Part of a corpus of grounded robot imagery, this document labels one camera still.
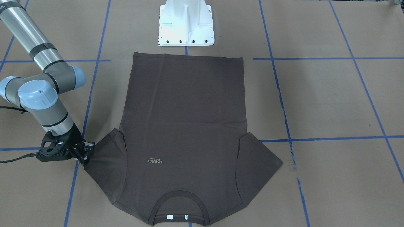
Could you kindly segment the black gripper, viewer-left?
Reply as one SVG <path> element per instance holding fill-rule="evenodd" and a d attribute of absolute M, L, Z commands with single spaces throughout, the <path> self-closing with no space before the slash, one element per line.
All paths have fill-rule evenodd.
<path fill-rule="evenodd" d="M 95 142 L 84 141 L 75 124 L 63 135 L 55 136 L 48 131 L 43 137 L 36 158 L 39 161 L 62 161 L 75 158 L 87 164 L 94 152 Z"/>

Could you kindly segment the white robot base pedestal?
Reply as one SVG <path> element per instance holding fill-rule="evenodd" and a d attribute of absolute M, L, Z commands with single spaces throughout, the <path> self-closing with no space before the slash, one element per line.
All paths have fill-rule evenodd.
<path fill-rule="evenodd" d="M 159 46 L 212 46 L 212 7 L 204 0 L 167 0 L 159 11 Z"/>

